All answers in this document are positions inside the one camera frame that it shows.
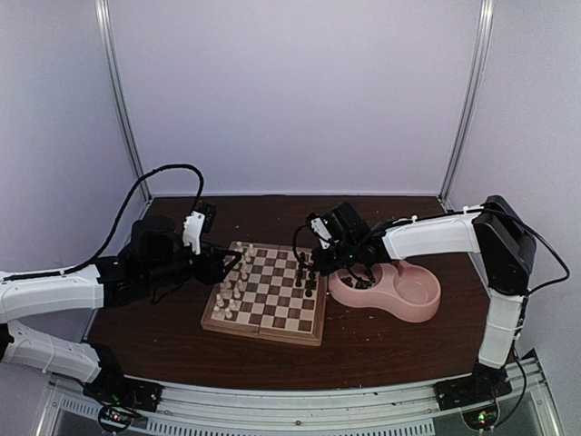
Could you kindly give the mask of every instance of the white wall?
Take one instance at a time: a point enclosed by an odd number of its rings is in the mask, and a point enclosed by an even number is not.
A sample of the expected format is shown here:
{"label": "white wall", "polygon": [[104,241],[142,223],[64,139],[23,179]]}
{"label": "white wall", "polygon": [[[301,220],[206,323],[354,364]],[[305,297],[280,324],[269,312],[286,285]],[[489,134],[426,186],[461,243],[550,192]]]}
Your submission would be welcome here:
{"label": "white wall", "polygon": [[[503,0],[494,20],[452,202],[505,195],[573,270],[567,283],[532,299],[519,347],[537,349],[573,436],[581,426],[581,4]],[[538,248],[533,284],[560,274]]]}
{"label": "white wall", "polygon": [[[110,2],[145,168],[207,193],[436,193],[478,0]],[[188,174],[151,181],[191,193]]]}
{"label": "white wall", "polygon": [[[0,2],[0,270],[55,268],[101,245],[133,182],[94,1]],[[128,210],[112,250],[128,236]],[[31,327],[79,339],[88,311]],[[0,364],[0,434],[31,434],[47,377]]]}

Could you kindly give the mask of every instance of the black cable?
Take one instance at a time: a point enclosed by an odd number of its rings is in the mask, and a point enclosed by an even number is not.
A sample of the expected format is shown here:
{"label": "black cable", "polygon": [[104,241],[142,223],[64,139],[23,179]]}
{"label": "black cable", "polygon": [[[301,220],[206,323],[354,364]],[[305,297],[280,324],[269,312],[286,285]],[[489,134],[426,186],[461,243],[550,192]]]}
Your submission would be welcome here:
{"label": "black cable", "polygon": [[180,283],[174,287],[172,287],[169,291],[163,293],[162,295],[160,295],[159,298],[156,299],[157,297],[157,290],[154,289],[153,290],[153,295],[152,295],[152,300],[151,300],[151,304],[153,304],[154,306],[159,304],[161,300],[163,300],[165,297],[167,297],[168,295],[174,293],[174,292],[178,292],[181,288],[183,287],[183,283]]}
{"label": "black cable", "polygon": [[561,283],[564,282],[565,280],[567,280],[569,277],[571,277],[571,271],[569,270],[569,267],[566,265],[565,261],[563,261],[563,259],[561,258],[561,256],[559,256],[559,254],[555,251],[555,249],[551,246],[550,243],[548,243],[545,238],[543,238],[535,229],[531,228],[530,226],[528,226],[527,224],[523,223],[521,220],[519,220],[518,218],[516,218],[516,216],[513,215],[509,215],[508,213],[504,213],[504,212],[500,212],[500,211],[496,211],[494,209],[487,209],[482,208],[482,209],[478,209],[475,211],[468,211],[468,212],[486,212],[486,213],[493,213],[494,215],[497,216],[503,216],[505,218],[508,218],[510,220],[513,221],[513,223],[521,226],[522,228],[524,228],[526,231],[528,231],[529,233],[531,233],[533,236],[535,236],[543,245],[545,245],[545,247],[548,249],[548,251],[553,255],[553,257],[555,258],[555,260],[559,263],[559,265],[561,266],[561,268],[563,268],[563,270],[565,271],[565,275],[563,275],[562,277],[553,279],[553,280],[549,280],[546,281],[544,283],[539,284],[538,286],[536,286],[535,288],[533,288],[531,291],[529,291],[527,294],[528,295],[532,295],[533,293],[535,293],[536,291],[545,288],[547,286],[550,286],[551,284],[556,284],[556,283]]}
{"label": "black cable", "polygon": [[508,419],[515,413],[515,411],[517,411],[518,406],[520,405],[520,403],[523,401],[523,399],[525,398],[525,393],[527,393],[527,374],[525,373],[525,369],[523,368],[522,363],[520,362],[520,359],[518,358],[518,354],[517,351],[515,350],[515,344],[513,343],[512,348],[512,357],[515,359],[515,363],[518,366],[518,369],[520,370],[520,373],[523,375],[523,391],[520,393],[520,396],[518,397],[517,403],[515,404],[515,406],[512,408],[512,410],[508,413],[508,415],[506,415],[501,422],[496,423],[494,425],[494,430],[497,429],[498,427],[500,427],[502,424],[504,424],[506,421],[508,421]]}
{"label": "black cable", "polygon": [[115,219],[113,221],[113,227],[111,228],[111,231],[107,235],[105,242],[95,252],[95,254],[93,254],[93,256],[91,256],[91,258],[87,259],[83,263],[79,263],[78,265],[76,265],[72,268],[68,268],[68,269],[64,270],[62,273],[60,271],[54,271],[54,272],[32,273],[32,274],[15,274],[15,275],[11,275],[9,277],[5,277],[3,280],[8,282],[8,281],[15,281],[15,280],[38,279],[41,277],[56,277],[59,275],[76,273],[78,271],[81,271],[83,268],[86,268],[91,263],[93,263],[105,251],[105,249],[107,248],[107,246],[109,245],[109,243],[113,239],[113,236],[115,235],[115,232],[117,231],[117,226],[119,225],[119,222],[121,221],[123,213],[125,212],[125,209],[127,208],[127,205],[129,204],[129,201],[131,200],[133,193],[137,190],[139,185],[142,184],[143,181],[149,179],[150,177],[156,175],[157,173],[161,173],[161,172],[167,171],[167,170],[176,170],[176,169],[190,170],[190,171],[193,171],[194,173],[196,173],[196,175],[198,176],[198,179],[200,182],[198,185],[198,192],[196,193],[195,200],[193,202],[192,210],[194,210],[196,205],[198,204],[198,202],[200,200],[200,197],[202,196],[203,176],[202,176],[202,173],[200,172],[200,170],[198,170],[198,168],[196,168],[195,166],[187,164],[187,163],[169,163],[167,165],[162,165],[159,168],[155,168],[154,170],[151,170],[149,173],[142,175],[139,179],[137,179],[135,181],[135,183],[133,184],[133,186],[129,190],[129,193],[127,193],[127,195],[125,196],[125,200],[123,201],[123,204],[121,205],[121,208],[119,209],[119,212],[117,212],[117,216],[115,216]]}
{"label": "black cable", "polygon": [[313,266],[307,264],[306,262],[304,262],[300,258],[299,251],[297,249],[297,238],[299,237],[300,231],[302,229],[304,229],[305,227],[309,227],[309,225],[308,224],[300,225],[299,227],[296,228],[296,230],[292,234],[292,253],[294,254],[294,257],[297,259],[297,262],[299,263],[300,266],[302,266],[303,268],[305,268],[305,269],[307,269],[309,271],[313,271]]}

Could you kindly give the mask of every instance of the white arm segment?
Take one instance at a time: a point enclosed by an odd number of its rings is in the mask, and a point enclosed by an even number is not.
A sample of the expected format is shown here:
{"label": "white arm segment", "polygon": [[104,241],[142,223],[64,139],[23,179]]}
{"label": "white arm segment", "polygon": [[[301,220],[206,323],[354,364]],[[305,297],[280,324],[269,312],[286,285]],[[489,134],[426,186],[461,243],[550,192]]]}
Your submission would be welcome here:
{"label": "white arm segment", "polygon": [[8,275],[0,272],[0,324],[38,313],[103,307],[103,286],[94,265],[67,275],[3,281]]}
{"label": "white arm segment", "polygon": [[502,368],[520,330],[520,313],[524,297],[507,296],[490,290],[487,326],[478,353],[478,361],[492,368]]}
{"label": "white arm segment", "polygon": [[321,238],[324,238],[326,241],[330,241],[333,238],[331,237],[329,231],[327,230],[327,227],[325,227],[323,220],[321,220],[321,218],[315,218],[314,220],[312,220],[310,222],[310,228],[318,236],[320,236],[320,238],[319,238],[320,246],[323,247],[324,250],[327,250],[329,248],[329,243],[326,243]]}
{"label": "white arm segment", "polygon": [[8,331],[15,341],[8,344],[2,363],[32,366],[89,383],[101,371],[99,357],[88,343],[63,341],[18,321],[9,322]]}
{"label": "white arm segment", "polygon": [[[463,213],[392,227],[387,230],[383,242],[391,259],[436,253],[480,253],[472,225],[479,215],[480,212]],[[523,301],[522,296],[506,296],[490,290],[487,326],[478,353],[480,363],[491,368],[505,365],[512,341],[520,329]]]}
{"label": "white arm segment", "polygon": [[480,253],[472,220],[480,215],[463,213],[391,227],[383,243],[391,259],[437,253]]}
{"label": "white arm segment", "polygon": [[202,213],[192,212],[183,223],[183,244],[185,246],[191,245],[194,254],[200,254],[202,249],[200,247],[200,238],[202,236],[202,227],[205,218],[205,215]]}

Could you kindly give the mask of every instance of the metal frame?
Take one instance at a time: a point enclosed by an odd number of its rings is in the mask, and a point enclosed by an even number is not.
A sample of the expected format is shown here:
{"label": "metal frame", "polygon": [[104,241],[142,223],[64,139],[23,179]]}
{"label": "metal frame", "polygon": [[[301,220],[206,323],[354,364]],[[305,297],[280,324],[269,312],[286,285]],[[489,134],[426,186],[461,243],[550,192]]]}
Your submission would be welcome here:
{"label": "metal frame", "polygon": [[[530,358],[523,361],[523,367],[543,435],[561,436],[540,364]],[[514,363],[507,366],[507,373],[514,390],[501,401],[518,397],[523,387],[522,375]],[[132,428],[152,435],[372,436],[405,434],[397,429],[427,425],[423,428],[430,431],[420,434],[430,435],[434,434],[434,419],[461,412],[438,409],[434,382],[335,391],[235,391],[162,382],[158,411],[144,413],[147,420],[136,422]],[[44,400],[35,432],[39,436],[53,435],[60,411],[94,420],[100,407],[81,394],[77,383],[56,376]]]}
{"label": "metal frame", "polygon": [[456,178],[460,159],[468,139],[470,123],[474,117],[478,89],[482,83],[482,76],[487,61],[488,47],[490,45],[490,35],[492,33],[492,18],[494,14],[494,0],[482,0],[480,6],[480,19],[478,20],[478,31],[474,45],[474,55],[472,57],[472,67],[468,78],[468,89],[462,107],[462,114],[456,131],[456,139],[452,148],[452,155],[444,177],[444,183],[439,192],[439,199],[448,208],[448,198],[452,189],[452,184]]}
{"label": "metal frame", "polygon": [[[99,25],[99,32],[101,33],[103,49],[105,51],[107,66],[109,68],[109,78],[111,79],[111,86],[113,88],[115,111],[121,127],[125,148],[129,154],[133,174],[135,175],[135,178],[139,178],[144,174],[144,172],[137,151],[137,145],[135,144],[133,128],[129,119],[127,103],[125,102],[123,87],[121,85],[121,76],[119,74],[119,65],[117,64],[117,55],[115,53],[115,44],[113,40],[113,30],[111,28],[111,18],[109,16],[108,0],[95,0],[95,8],[97,12],[97,24]],[[149,202],[152,195],[146,181],[141,183],[140,190],[143,201],[146,203]]]}

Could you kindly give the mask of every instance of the metal pole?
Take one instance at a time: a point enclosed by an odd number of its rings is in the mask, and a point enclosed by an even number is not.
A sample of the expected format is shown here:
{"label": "metal pole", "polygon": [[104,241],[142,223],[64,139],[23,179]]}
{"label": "metal pole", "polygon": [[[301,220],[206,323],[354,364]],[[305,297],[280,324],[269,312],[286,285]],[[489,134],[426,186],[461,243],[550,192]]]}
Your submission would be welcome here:
{"label": "metal pole", "polygon": [[[117,64],[117,56],[115,53],[115,45],[113,41],[113,30],[111,28],[111,19],[109,17],[109,2],[108,0],[95,0],[95,6],[97,10],[97,23],[99,25],[99,32],[101,33],[103,49],[107,59],[107,66],[109,68],[109,78],[111,79],[111,85],[113,88],[113,97],[115,101],[117,118],[121,127],[125,148],[129,154],[129,160],[133,168],[133,174],[135,175],[135,178],[139,178],[144,174],[144,172],[141,159],[139,158],[139,153],[137,152],[135,137],[133,136],[133,129],[129,120],[127,104],[125,102],[125,96],[121,86],[121,76],[119,75],[119,65]],[[140,185],[140,189],[143,201],[146,203],[149,202],[152,198],[152,195],[147,182],[143,182]]]}
{"label": "metal pole", "polygon": [[478,21],[478,30],[474,46],[474,56],[472,58],[472,67],[468,79],[468,89],[460,115],[460,122],[454,140],[454,148],[444,177],[444,183],[439,192],[439,199],[445,205],[449,205],[449,196],[452,184],[458,172],[462,152],[468,139],[470,123],[474,116],[474,108],[478,89],[482,83],[484,67],[487,61],[488,46],[490,45],[490,35],[492,33],[492,17],[494,12],[494,0],[482,0],[480,6],[480,19]]}

